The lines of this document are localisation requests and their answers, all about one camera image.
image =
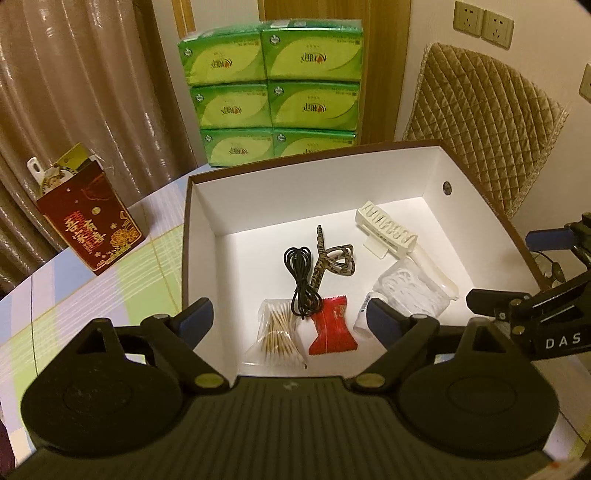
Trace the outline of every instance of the curtain fold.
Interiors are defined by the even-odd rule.
[[[148,0],[0,1],[0,289],[66,244],[26,168],[82,142],[126,205],[195,168]]]

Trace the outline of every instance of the wall socket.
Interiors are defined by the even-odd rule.
[[[453,12],[453,28],[480,37],[484,10],[474,5],[456,2]]]
[[[583,74],[583,81],[581,82],[581,88],[579,89],[581,97],[588,102],[591,102],[591,63],[585,67],[585,73]]]
[[[512,19],[486,10],[482,21],[482,38],[509,49],[514,25],[515,22]]]

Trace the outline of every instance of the black circular disc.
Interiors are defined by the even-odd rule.
[[[180,387],[156,368],[89,353],[40,375],[23,396],[21,412],[43,444],[67,455],[105,456],[161,436],[182,401]]]
[[[476,458],[539,447],[558,415],[554,390],[532,365],[495,354],[416,371],[400,386],[398,406],[421,437]]]

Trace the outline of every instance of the chair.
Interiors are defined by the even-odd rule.
[[[499,60],[435,43],[427,47],[404,140],[455,150],[511,218],[539,175],[568,113]]]

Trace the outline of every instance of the stack of tissue packs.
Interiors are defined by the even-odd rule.
[[[218,28],[178,47],[211,165],[355,144],[360,21]]]

